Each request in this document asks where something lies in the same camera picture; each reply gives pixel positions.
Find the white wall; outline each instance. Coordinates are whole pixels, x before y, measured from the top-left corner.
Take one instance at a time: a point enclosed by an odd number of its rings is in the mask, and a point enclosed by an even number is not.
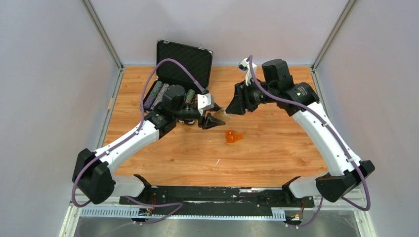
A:
[[[377,236],[418,236],[419,2],[359,0],[319,69],[342,136],[367,179]]]
[[[91,0],[124,64],[155,64],[160,39],[214,51],[214,64],[312,64],[346,0]]]
[[[79,0],[0,5],[0,236],[57,236],[117,68]]]

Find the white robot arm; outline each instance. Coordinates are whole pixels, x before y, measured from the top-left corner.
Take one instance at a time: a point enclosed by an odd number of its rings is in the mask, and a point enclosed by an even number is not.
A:
[[[198,94],[197,104],[185,104],[185,90],[180,85],[170,86],[163,96],[163,100],[153,111],[131,131],[116,141],[93,152],[88,149],[81,151],[77,157],[73,174],[73,182],[94,203],[99,204],[108,197],[130,196],[137,197],[145,188],[145,180],[139,177],[114,175],[116,169],[129,157],[143,147],[156,142],[175,126],[178,119],[197,119],[198,126],[209,129],[225,125],[207,111],[220,109],[214,103],[213,96],[207,92]]]
[[[257,84],[259,80],[256,78],[253,78],[254,83],[249,80],[252,78],[250,63],[253,69],[256,68],[256,65],[248,58],[245,58],[238,66],[239,70],[246,73],[245,81],[235,85],[234,97],[226,112],[243,115],[246,111],[256,110],[259,104],[277,103],[279,108],[284,109],[305,130],[328,167],[328,172],[325,174],[295,177],[284,184],[282,188],[289,193],[291,199],[323,196],[326,200],[335,202],[360,184],[361,177],[354,165],[359,168],[364,177],[375,170],[371,161],[362,161],[348,147],[331,124],[313,88],[304,82],[294,84],[285,61],[274,59],[263,63],[262,69],[266,82]],[[312,112],[319,115],[322,121]]]

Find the wood grain surface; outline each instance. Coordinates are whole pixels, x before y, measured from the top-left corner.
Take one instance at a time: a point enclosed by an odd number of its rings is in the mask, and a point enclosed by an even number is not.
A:
[[[141,91],[152,70],[152,67],[126,68],[105,144],[141,120]],[[290,72],[295,83],[304,81],[314,87],[308,67],[293,67]],[[261,68],[257,76],[263,80]],[[213,67],[209,90],[215,102],[227,106],[234,94],[234,84],[243,80],[244,74],[236,67]],[[243,139],[227,144],[226,130],[242,133]],[[259,105],[253,113],[233,116],[225,126],[209,130],[201,130],[196,124],[178,123],[168,135],[129,158],[116,174],[140,174],[152,185],[277,187],[296,176],[326,170],[304,130],[275,104],[266,104]]]

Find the purple cable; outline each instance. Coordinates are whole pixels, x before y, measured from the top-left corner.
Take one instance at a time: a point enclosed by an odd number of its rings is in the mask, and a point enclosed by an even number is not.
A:
[[[154,223],[160,222],[160,221],[166,219],[167,217],[173,215],[175,212],[177,212],[183,206],[183,203],[181,203],[181,202],[173,202],[173,203],[168,203],[168,204],[152,205],[152,204],[142,203],[140,201],[137,201],[137,200],[133,199],[132,197],[125,196],[125,198],[134,202],[135,204],[142,205],[142,206],[148,206],[148,207],[166,207],[166,206],[176,206],[176,205],[178,205],[178,207],[175,210],[173,210],[172,212],[170,212],[169,214],[167,214],[166,216],[164,216],[162,218],[159,218],[159,219],[154,220],[154,221],[149,221],[149,222],[137,222],[138,224],[141,224],[141,225],[154,224]]]
[[[145,82],[144,85],[144,89],[141,93],[141,122],[140,125],[138,126],[136,131],[140,131],[142,129],[143,123],[144,123],[144,94],[145,91],[147,89],[147,85],[150,82],[151,78],[153,77],[154,73],[156,72],[157,68],[160,67],[161,64],[163,64],[164,62],[172,62],[174,64],[176,64],[178,67],[180,67],[185,73],[186,75],[189,76],[189,78],[194,82],[194,84],[198,87],[199,90],[201,90],[202,92],[205,90],[200,84],[199,82],[192,76],[192,74],[182,65],[180,64],[178,61],[171,59],[171,58],[166,58],[163,59],[162,61],[160,61],[154,68],[154,70],[151,72],[150,76],[148,77],[147,81]],[[135,132],[132,133],[131,135],[129,135],[127,138],[123,139],[122,141],[120,141],[119,143],[117,143],[116,145],[114,145],[113,147],[109,148],[107,151],[111,152],[114,149],[118,148],[120,145],[124,144],[125,142],[127,142],[129,139],[131,139],[133,136],[135,136]],[[77,184],[79,183],[81,177],[83,176],[84,172],[86,172],[86,170],[93,164],[95,163],[97,160],[99,160],[100,158],[104,157],[106,155],[106,151],[103,152],[102,154],[98,155],[97,157],[95,157],[93,160],[91,160],[89,163],[87,163],[87,165],[85,167],[83,167],[83,169],[80,171],[80,173],[77,175],[76,179],[74,180],[74,184],[73,184],[73,189],[71,191],[71,199],[72,202],[74,204],[74,206],[76,207],[84,207],[86,205],[88,205],[91,201],[87,201],[83,204],[80,204],[76,201],[76,189],[77,189]]]
[[[299,226],[298,226],[298,228],[299,228],[299,229],[300,229],[300,228],[304,228],[304,227],[307,227],[307,226],[311,225],[311,223],[313,223],[313,222],[317,219],[317,216],[318,216],[318,215],[319,215],[319,213],[320,213],[320,208],[322,208],[323,199],[324,199],[323,197],[320,199],[319,207],[317,208],[316,213],[314,213],[313,218],[311,218],[311,220],[310,220],[309,222],[305,223],[304,225],[299,225]],[[290,227],[292,227],[292,228],[297,228],[297,226],[296,226],[296,225],[290,225],[290,224],[288,224],[288,226],[290,226]]]
[[[132,223],[132,222],[129,222],[129,223],[126,223],[126,224],[123,224],[123,225],[117,226],[117,227],[115,227],[115,228],[111,229],[110,231],[108,231],[108,232],[104,233],[104,234],[103,234],[103,235],[101,235],[100,237],[104,237],[104,236],[110,235],[111,233],[113,233],[113,232],[115,232],[115,231],[117,231],[117,230],[119,230],[119,229],[121,229],[121,228],[123,228],[123,227],[125,227],[125,226],[132,226],[132,225],[133,225],[133,223]],[[76,237],[82,237],[82,236],[80,235],[80,226],[81,226],[81,225],[77,225],[77,229],[76,229]]]
[[[248,57],[248,60],[249,60],[249,64],[250,65],[252,65],[252,59],[253,59],[253,55],[250,55]],[[254,83],[256,84],[257,88],[259,88],[259,90],[261,90],[269,98],[274,99],[274,100],[279,101],[279,102],[284,102],[284,103],[287,103],[287,104],[292,104],[292,105],[298,106],[300,108],[303,108],[303,109],[307,110],[308,112],[310,112],[312,115],[314,115],[322,124],[326,124],[326,121],[320,115],[318,115],[314,110],[312,110],[311,108],[309,108],[309,107],[307,107],[307,106],[305,106],[305,105],[303,105],[301,103],[295,102],[295,101],[291,101],[291,100],[286,100],[286,99],[283,99],[283,98],[279,98],[277,96],[272,95],[271,93],[269,93],[265,89],[263,89],[263,87],[260,85],[260,83],[256,80],[257,77],[254,74],[253,67],[250,66],[249,69],[250,69],[250,73],[251,73],[252,79],[253,79]],[[336,134],[336,132],[332,129],[332,127],[330,127],[328,124],[326,124],[325,127],[330,131],[330,133],[332,134],[332,136],[339,143],[339,146],[342,148],[343,152],[345,153],[345,156],[347,156],[348,159],[351,159],[351,155],[349,154],[349,152],[346,149],[345,145],[343,144],[342,140],[339,138],[339,136]],[[362,186],[364,187],[364,191],[365,191],[367,205],[366,205],[366,207],[361,207],[361,206],[358,206],[357,204],[351,202],[350,200],[348,200],[345,197],[342,197],[342,199],[345,200],[346,202],[348,202],[349,204],[351,204],[352,206],[354,206],[354,207],[356,207],[356,208],[358,208],[358,209],[360,209],[362,211],[368,211],[371,208],[371,200],[370,200],[370,192],[368,190],[367,182],[365,181],[365,177],[362,174],[362,172],[359,169],[359,167],[357,166],[357,164],[354,161],[351,161],[351,164],[354,166],[356,172],[358,173],[359,177],[361,178]]]

